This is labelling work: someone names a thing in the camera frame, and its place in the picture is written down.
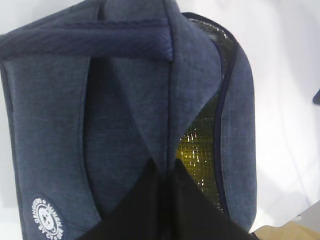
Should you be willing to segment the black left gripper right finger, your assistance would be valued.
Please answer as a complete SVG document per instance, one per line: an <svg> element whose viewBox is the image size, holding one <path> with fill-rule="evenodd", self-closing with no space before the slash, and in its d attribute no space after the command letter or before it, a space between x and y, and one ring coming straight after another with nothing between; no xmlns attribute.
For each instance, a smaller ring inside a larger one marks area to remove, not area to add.
<svg viewBox="0 0 320 240"><path fill-rule="evenodd" d="M173 200L175 240L254 239L207 199L180 159L173 170Z"/></svg>

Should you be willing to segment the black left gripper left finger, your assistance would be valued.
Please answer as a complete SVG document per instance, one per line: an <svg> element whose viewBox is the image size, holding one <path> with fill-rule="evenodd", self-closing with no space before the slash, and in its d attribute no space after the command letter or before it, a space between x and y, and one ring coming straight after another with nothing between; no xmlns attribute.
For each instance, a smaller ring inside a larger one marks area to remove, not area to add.
<svg viewBox="0 0 320 240"><path fill-rule="evenodd" d="M81 240L169 240L167 183L152 159L128 194Z"/></svg>

